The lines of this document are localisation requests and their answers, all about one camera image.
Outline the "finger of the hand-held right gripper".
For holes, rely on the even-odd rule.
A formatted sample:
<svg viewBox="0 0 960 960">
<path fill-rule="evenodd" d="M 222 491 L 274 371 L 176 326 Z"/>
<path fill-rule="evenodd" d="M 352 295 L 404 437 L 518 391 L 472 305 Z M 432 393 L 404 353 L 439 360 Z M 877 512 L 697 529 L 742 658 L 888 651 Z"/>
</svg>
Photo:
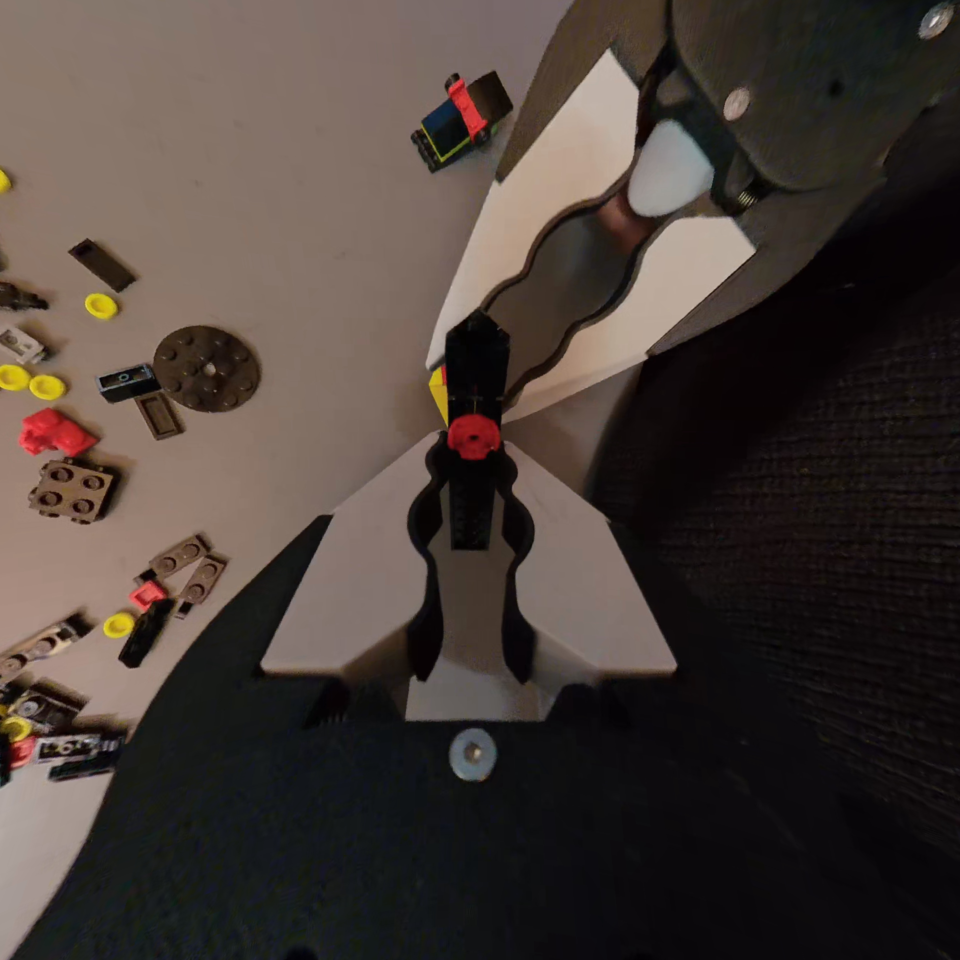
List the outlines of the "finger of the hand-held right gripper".
<svg viewBox="0 0 960 960">
<path fill-rule="evenodd" d="M 641 364 L 756 252 L 738 219 L 709 195 L 678 210 L 642 246 L 617 304 L 576 332 L 558 362 L 521 389 L 504 422 L 529 417 Z"/>
<path fill-rule="evenodd" d="M 428 370 L 441 363 L 448 331 L 523 271 L 545 228 L 627 171 L 639 102 L 637 84 L 607 49 L 510 173 L 491 184 L 439 311 Z"/>
</svg>

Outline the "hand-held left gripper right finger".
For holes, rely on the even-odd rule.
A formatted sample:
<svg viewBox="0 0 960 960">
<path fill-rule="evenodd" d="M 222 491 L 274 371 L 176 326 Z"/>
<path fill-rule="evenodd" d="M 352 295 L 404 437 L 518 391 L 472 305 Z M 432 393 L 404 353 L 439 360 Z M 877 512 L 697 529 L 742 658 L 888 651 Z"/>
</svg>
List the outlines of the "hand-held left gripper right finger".
<svg viewBox="0 0 960 960">
<path fill-rule="evenodd" d="M 605 515 L 511 442 L 497 477 L 512 553 L 503 658 L 523 685 L 670 676 L 665 636 Z"/>
</svg>

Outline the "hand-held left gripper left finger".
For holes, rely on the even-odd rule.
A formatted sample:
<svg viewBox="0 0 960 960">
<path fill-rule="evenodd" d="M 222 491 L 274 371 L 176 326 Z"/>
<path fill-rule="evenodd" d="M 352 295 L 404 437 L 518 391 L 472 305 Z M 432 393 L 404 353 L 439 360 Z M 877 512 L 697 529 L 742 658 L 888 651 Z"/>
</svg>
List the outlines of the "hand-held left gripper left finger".
<svg viewBox="0 0 960 960">
<path fill-rule="evenodd" d="M 428 434 L 335 508 L 261 659 L 266 674 L 413 676 L 406 631 L 426 598 L 427 563 L 407 521 L 439 438 Z"/>
</svg>

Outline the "red yellow black lego snake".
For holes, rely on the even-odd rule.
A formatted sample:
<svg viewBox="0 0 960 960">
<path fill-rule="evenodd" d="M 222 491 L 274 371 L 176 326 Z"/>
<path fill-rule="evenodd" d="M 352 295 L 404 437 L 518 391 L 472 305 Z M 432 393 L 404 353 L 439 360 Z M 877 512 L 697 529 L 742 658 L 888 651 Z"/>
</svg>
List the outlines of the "red yellow black lego snake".
<svg viewBox="0 0 960 960">
<path fill-rule="evenodd" d="M 490 545 L 494 497 L 508 463 L 501 420 L 510 352 L 510 336 L 481 310 L 446 334 L 447 428 L 427 463 L 448 491 L 455 551 Z"/>
</svg>

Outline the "pile of lego pieces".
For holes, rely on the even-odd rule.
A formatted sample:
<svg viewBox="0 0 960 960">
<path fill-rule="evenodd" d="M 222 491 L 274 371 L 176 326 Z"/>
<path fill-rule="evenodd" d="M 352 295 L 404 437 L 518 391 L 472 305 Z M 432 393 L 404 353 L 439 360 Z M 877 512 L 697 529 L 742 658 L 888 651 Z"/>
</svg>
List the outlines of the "pile of lego pieces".
<svg viewBox="0 0 960 960">
<path fill-rule="evenodd" d="M 59 400 L 67 384 L 53 374 L 32 371 L 49 349 L 16 325 L 2 325 L 2 390 L 29 391 L 38 400 Z M 134 401 L 151 436 L 161 441 L 182 433 L 181 424 L 151 364 L 125 367 L 97 377 L 99 396 L 108 404 Z M 42 464 L 28 494 L 30 510 L 46 519 L 89 526 L 112 506 L 118 476 L 90 462 L 99 438 L 64 411 L 46 406 L 25 416 L 20 450 L 37 457 L 56 453 Z M 220 580 L 226 561 L 213 554 L 209 540 L 192 534 L 154 556 L 133 579 L 126 608 L 102 621 L 102 632 L 125 643 L 118 661 L 127 669 L 143 665 L 168 622 L 182 620 L 202 605 Z M 28 765 L 50 766 L 53 783 L 69 783 L 114 772 L 126 743 L 123 730 L 76 726 L 87 701 L 73 691 L 30 680 L 36 664 L 61 654 L 90 632 L 82 614 L 71 614 L 2 651 L 2 786 Z"/>
</svg>

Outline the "black round lego plate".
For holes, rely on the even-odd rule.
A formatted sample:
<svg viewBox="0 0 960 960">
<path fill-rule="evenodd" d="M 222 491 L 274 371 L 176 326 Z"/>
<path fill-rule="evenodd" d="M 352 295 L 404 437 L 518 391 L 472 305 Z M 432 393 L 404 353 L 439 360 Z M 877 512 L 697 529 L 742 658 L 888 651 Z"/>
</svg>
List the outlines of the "black round lego plate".
<svg viewBox="0 0 960 960">
<path fill-rule="evenodd" d="M 157 345 L 151 369 L 168 399 L 198 413 L 233 412 L 257 392 L 257 356 L 246 342 L 208 325 L 182 327 Z"/>
</svg>

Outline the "black flat lego tile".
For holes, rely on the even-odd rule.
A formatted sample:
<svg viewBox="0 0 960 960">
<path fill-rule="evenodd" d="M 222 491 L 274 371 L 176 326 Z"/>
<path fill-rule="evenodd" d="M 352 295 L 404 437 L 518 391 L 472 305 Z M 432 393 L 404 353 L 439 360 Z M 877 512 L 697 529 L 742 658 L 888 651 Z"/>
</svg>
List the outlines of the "black flat lego tile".
<svg viewBox="0 0 960 960">
<path fill-rule="evenodd" d="M 114 293 L 123 293 L 138 281 L 137 273 L 90 238 L 71 246 L 68 254 Z"/>
</svg>

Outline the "person's right hand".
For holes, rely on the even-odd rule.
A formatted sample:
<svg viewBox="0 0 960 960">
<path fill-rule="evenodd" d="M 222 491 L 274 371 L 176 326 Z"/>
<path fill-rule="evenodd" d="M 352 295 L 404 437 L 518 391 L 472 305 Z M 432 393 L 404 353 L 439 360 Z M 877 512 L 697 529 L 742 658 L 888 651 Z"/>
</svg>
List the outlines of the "person's right hand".
<svg viewBox="0 0 960 960">
<path fill-rule="evenodd" d="M 598 222 L 625 255 L 630 255 L 654 233 L 656 218 L 642 217 L 634 211 L 623 192 L 613 195 L 596 212 Z"/>
</svg>

